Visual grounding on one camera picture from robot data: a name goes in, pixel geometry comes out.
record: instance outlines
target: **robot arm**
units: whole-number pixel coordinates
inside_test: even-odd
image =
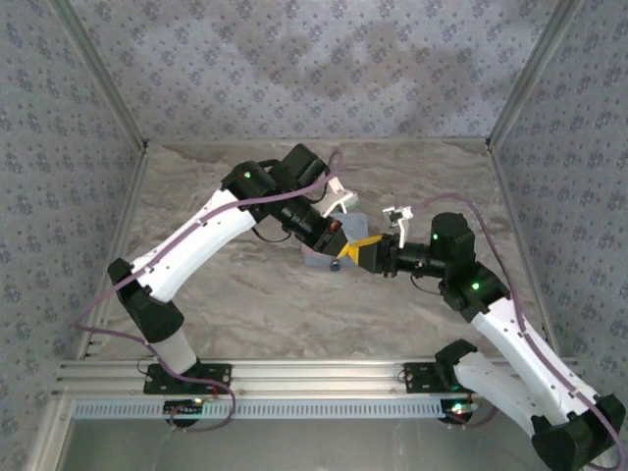
[[[407,209],[385,212],[392,223],[403,222],[411,218]],[[575,391],[595,404],[617,431],[625,416],[624,406],[613,394],[600,397],[578,378],[525,317],[525,329],[519,328],[510,292],[476,261],[475,236],[461,214],[436,216],[429,244],[403,243],[401,239],[399,235],[376,235],[352,244],[342,255],[385,277],[408,272],[417,278],[440,279],[439,290],[446,304],[489,339],[522,380],[498,371],[475,346],[458,340],[436,354],[440,376],[451,391],[465,388],[497,406],[531,436],[535,450],[551,469],[580,469],[612,446],[607,430]],[[575,390],[554,376],[527,336]]]
[[[209,220],[204,216],[235,201],[305,188],[329,171],[325,162],[302,144],[296,145],[281,162],[239,164],[222,180],[221,188],[209,201],[174,234],[131,263],[119,258],[109,266],[109,277],[114,284],[143,272],[118,291],[118,298],[146,341],[175,373],[196,378],[200,366],[183,332],[183,314],[172,301],[185,280],[226,243],[268,216],[312,249],[337,256],[347,245],[347,239],[341,222],[329,217],[329,213],[338,205],[344,210],[356,196],[344,189],[338,179],[332,179],[331,191],[316,204],[297,196],[231,208]],[[193,225],[199,227],[184,236]],[[161,255],[159,262],[149,265],[158,255]]]

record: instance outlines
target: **black joint housing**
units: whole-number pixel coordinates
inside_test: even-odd
[[[614,395],[602,397],[596,407],[619,432],[626,408]],[[552,425],[548,419],[532,417],[535,435],[532,445],[552,471],[576,471],[600,456],[613,445],[613,439],[592,410],[575,416],[569,422]]]
[[[461,386],[458,383],[453,367],[460,359],[469,353],[475,353],[478,348],[467,340],[456,340],[439,351],[436,359],[436,370],[448,391],[458,391]]]
[[[452,272],[439,283],[439,290],[447,305],[471,322],[480,312],[489,312],[489,306],[510,291],[495,273],[480,262]]]
[[[295,190],[315,183],[330,172],[327,164],[303,144],[296,144],[284,160],[273,165],[268,174],[281,188]]]
[[[434,217],[430,255],[446,263],[445,276],[475,263],[475,235],[464,216],[441,213]]]
[[[279,193],[277,184],[268,175],[264,167],[257,162],[242,162],[223,178],[222,189],[232,193],[240,201],[261,198]],[[240,206],[241,211],[250,212],[255,222],[261,222],[267,215],[264,205]]]
[[[118,258],[109,265],[107,273],[116,285],[131,276],[131,264]],[[169,338],[183,325],[183,314],[172,301],[153,299],[137,280],[119,289],[117,296],[149,343]]]
[[[398,245],[392,247],[391,260],[395,274],[398,270],[411,273],[417,278],[442,278],[445,275],[445,262],[432,256],[430,247],[424,243],[407,242],[403,248]]]
[[[348,242],[342,223],[332,217],[321,216],[304,196],[265,206],[286,233],[294,234],[297,240],[316,252],[337,256]]]

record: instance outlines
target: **patterned wallpaper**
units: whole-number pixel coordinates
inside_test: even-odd
[[[628,4],[585,2],[497,153],[564,353],[624,404],[627,80]]]
[[[0,469],[21,469],[137,151],[43,0],[0,2]]]
[[[170,141],[487,135],[554,3],[73,0]]]

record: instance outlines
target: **table surface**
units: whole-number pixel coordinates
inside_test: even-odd
[[[286,142],[151,147],[125,258],[132,260],[169,236],[209,199],[236,163],[282,159],[291,147]],[[468,196],[487,221],[526,316],[541,327],[503,197],[481,146],[391,141],[316,142],[308,147],[324,159],[335,147],[344,152],[340,179],[357,191],[360,204],[355,211],[368,216],[371,235],[391,231],[382,214],[386,207],[416,204],[446,191]],[[427,241],[432,218],[443,211],[465,215],[477,235],[478,259],[503,279],[480,225],[458,201],[439,201],[416,214],[409,239]],[[284,234],[270,218],[258,229],[267,238]],[[427,290],[437,288],[435,280],[419,283]],[[457,339],[497,353],[439,296],[418,290],[407,275],[384,279],[359,269],[333,273],[306,267],[293,238],[269,244],[251,232],[239,236],[197,270],[174,301],[201,358],[430,356]],[[106,319],[111,329],[138,332],[117,301],[109,303]],[[143,354],[141,345],[109,339],[99,357]]]

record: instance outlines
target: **purple cable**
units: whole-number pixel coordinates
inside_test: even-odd
[[[484,218],[480,214],[480,211],[475,206],[475,204],[473,204],[473,202],[466,196],[463,196],[462,194],[457,193],[457,192],[451,192],[451,193],[443,193],[443,194],[439,194],[438,196],[434,196],[422,202],[421,204],[413,206],[412,209],[418,212],[428,207],[430,204],[436,201],[439,201],[441,199],[448,199],[448,198],[457,199],[465,203],[469,207],[469,209],[473,212],[476,219],[480,223],[480,226],[482,227],[482,231],[484,232],[484,236],[486,237],[487,242],[489,243],[489,246],[491,247],[491,251],[493,252],[493,255],[497,259],[497,262],[499,266],[501,267],[501,270],[503,271],[503,275],[505,276],[506,282],[508,283],[508,287],[510,288],[510,292],[512,293],[512,302],[514,304],[514,310],[515,310],[515,315],[517,318],[517,324],[519,326],[519,329],[522,334],[525,333],[526,331],[525,320],[523,318],[521,302],[519,300],[519,294],[514,285],[514,281],[512,280],[512,277],[510,276],[510,272],[508,271],[505,263],[503,262],[501,256],[499,255],[499,252],[497,251],[497,247],[493,241],[493,238],[491,237],[489,228],[487,227],[484,221]],[[585,404],[589,409],[591,409],[591,411],[595,414],[598,420],[600,420],[600,422],[604,425],[604,427],[608,431],[608,434],[615,441],[615,445],[617,446],[617,452],[619,453],[619,461],[615,466],[613,466],[612,468],[605,468],[603,466],[598,466],[597,464],[589,464],[589,466],[599,471],[625,470],[626,469],[626,453],[621,443],[621,439],[619,438],[619,435],[615,431],[614,427],[610,424],[610,422],[608,422],[606,417],[604,417],[604,415],[592,402],[590,402],[581,392],[578,391],[578,389],[575,386],[571,384],[571,382],[567,378],[565,378],[562,374],[560,374],[558,370],[556,370],[556,368],[545,357],[545,355],[543,354],[539,346],[535,344],[535,342],[530,338],[530,336],[523,336],[523,338],[526,340],[528,345],[530,345],[530,348],[532,349],[532,351],[535,352],[535,354],[541,360],[544,366],[548,368],[548,370],[551,371],[551,373],[569,390],[570,393],[578,397],[578,399],[580,399],[580,401],[583,404]]]
[[[84,325],[81,324],[82,320],[87,316],[87,314],[89,314],[89,312],[91,312],[91,310],[94,307],[96,307],[102,301],[107,299],[109,296],[112,296],[114,293],[116,293],[118,290],[122,289],[123,287],[125,287],[129,283],[134,282],[135,280],[137,280],[144,273],[144,270],[150,269],[150,268],[154,267],[157,263],[159,263],[159,261],[162,258],[164,258],[170,251],[172,251],[177,245],[179,245],[187,236],[189,236],[191,233],[193,233],[196,229],[200,228],[203,223],[206,223],[207,221],[209,221],[213,217],[219,215],[220,213],[222,213],[224,211],[227,211],[228,209],[237,208],[239,206],[248,206],[248,205],[251,205],[251,204],[263,204],[263,203],[272,203],[272,202],[275,202],[275,201],[283,201],[285,199],[290,199],[290,198],[294,198],[296,196],[301,196],[303,194],[307,194],[310,191],[313,191],[313,190],[315,190],[317,188],[320,188],[321,186],[324,186],[326,183],[328,183],[330,180],[334,179],[338,175],[338,172],[340,171],[340,167],[342,166],[342,159],[343,159],[343,157],[344,156],[343,156],[343,154],[342,154],[342,152],[340,150],[335,150],[332,153],[332,156],[330,157],[330,161],[329,161],[329,164],[330,164],[330,167],[331,167],[330,172],[327,175],[325,175],[324,178],[322,178],[318,182],[315,182],[315,183],[311,184],[310,186],[307,186],[307,187],[302,188],[302,189],[297,189],[295,191],[290,191],[288,193],[277,194],[277,195],[274,195],[274,196],[265,196],[263,198],[251,198],[251,199],[243,199],[241,201],[233,201],[231,203],[228,203],[228,204],[220,206],[220,207],[218,207],[216,209],[213,209],[212,211],[207,213],[205,216],[200,218],[199,222],[201,224],[193,224],[193,225],[191,225],[189,228],[187,228],[185,231],[183,231],[178,237],[176,237],[172,242],[170,242],[168,245],[166,245],[159,253],[157,253],[152,258],[152,260],[150,260],[148,263],[146,263],[146,265],[144,265],[141,269],[137,270],[135,273],[133,273],[129,277],[125,278],[121,282],[116,283],[115,285],[113,285],[112,287],[107,289],[105,292],[103,292],[102,294],[97,296],[93,301],[91,301],[82,310],[80,315],[74,321],[74,327],[79,329],[80,331],[90,332],[92,334],[103,334],[103,335],[107,335],[107,336],[119,337],[121,339],[129,339],[129,340],[133,340],[133,341],[136,341],[138,343],[141,343],[146,348],[148,348],[148,350],[151,352],[151,354],[157,359],[157,361],[159,361],[159,364],[162,366],[162,368],[164,368],[164,371],[166,371],[173,378],[176,378],[176,379],[178,379],[180,381],[184,381],[184,382],[187,382],[187,383],[194,383],[194,384],[198,384],[198,385],[208,385],[208,386],[220,388],[221,390],[223,390],[226,393],[228,393],[229,396],[231,397],[231,399],[232,399],[232,407],[231,407],[231,409],[229,411],[229,414],[227,415],[227,417],[225,417],[218,424],[212,425],[212,426],[208,426],[208,427],[194,428],[194,429],[176,428],[176,430],[186,431],[187,433],[191,433],[191,432],[208,432],[208,431],[211,431],[211,430],[216,430],[216,429],[220,429],[222,427],[225,427],[227,424],[229,424],[233,420],[234,414],[236,413],[236,405],[237,405],[236,395],[234,394],[234,392],[232,391],[232,389],[228,385],[226,385],[224,383],[221,383],[219,381],[214,381],[214,380],[210,380],[210,379],[188,378],[186,376],[182,376],[182,375],[179,375],[179,374],[175,373],[165,362],[162,361],[161,358],[159,358],[159,355],[158,355],[157,351],[152,347],[152,345],[150,343],[148,343],[142,337],[134,336],[133,334],[127,334],[125,332],[112,331],[110,329],[101,329],[101,328],[98,328],[98,327],[84,326]]]

